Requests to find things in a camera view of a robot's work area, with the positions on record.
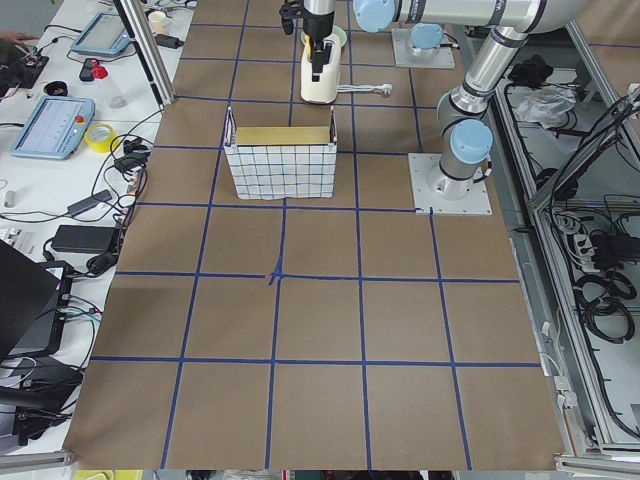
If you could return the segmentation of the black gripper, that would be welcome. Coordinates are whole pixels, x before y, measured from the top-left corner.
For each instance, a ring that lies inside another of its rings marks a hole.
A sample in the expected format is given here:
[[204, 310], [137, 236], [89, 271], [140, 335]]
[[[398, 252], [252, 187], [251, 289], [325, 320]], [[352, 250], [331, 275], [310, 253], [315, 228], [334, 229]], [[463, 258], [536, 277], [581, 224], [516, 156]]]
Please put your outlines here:
[[281, 25], [286, 35], [293, 33], [293, 21], [303, 20], [303, 31], [311, 39], [312, 81], [319, 82], [321, 75], [321, 52], [323, 64], [331, 62], [333, 43], [326, 41], [333, 30], [334, 0], [291, 0], [285, 1], [279, 9]]

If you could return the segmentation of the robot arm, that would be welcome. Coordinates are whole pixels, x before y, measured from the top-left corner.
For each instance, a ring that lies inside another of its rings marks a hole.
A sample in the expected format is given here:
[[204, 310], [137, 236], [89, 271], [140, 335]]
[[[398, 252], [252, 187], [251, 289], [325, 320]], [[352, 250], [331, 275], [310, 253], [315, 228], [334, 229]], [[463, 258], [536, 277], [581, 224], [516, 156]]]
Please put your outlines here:
[[[453, 182], [471, 180], [486, 159], [493, 136], [481, 118], [500, 77], [532, 34], [565, 26], [584, 8], [582, 1], [356, 1], [361, 29], [381, 32], [393, 22], [489, 28], [463, 82], [444, 94], [437, 107], [444, 152], [435, 169]], [[287, 1], [279, 10], [282, 27], [292, 34], [301, 20], [306, 35], [301, 94], [312, 103], [331, 103], [339, 85], [340, 44], [331, 39], [332, 1]]]
[[409, 49], [423, 52], [438, 49], [444, 37], [444, 29], [440, 24], [417, 23], [409, 31]]

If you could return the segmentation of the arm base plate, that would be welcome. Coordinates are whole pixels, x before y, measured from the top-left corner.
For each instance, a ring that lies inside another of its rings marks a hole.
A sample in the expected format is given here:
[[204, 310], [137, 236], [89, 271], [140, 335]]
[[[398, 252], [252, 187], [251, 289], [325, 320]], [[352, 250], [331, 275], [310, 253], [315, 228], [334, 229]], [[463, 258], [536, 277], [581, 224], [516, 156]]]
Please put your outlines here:
[[490, 216], [487, 187], [478, 167], [471, 179], [453, 180], [440, 169], [441, 154], [408, 155], [414, 210], [424, 215]]
[[405, 68], [454, 69], [455, 61], [452, 48], [446, 46], [444, 37], [438, 49], [421, 53], [409, 49], [408, 39], [411, 28], [391, 30], [395, 66]]

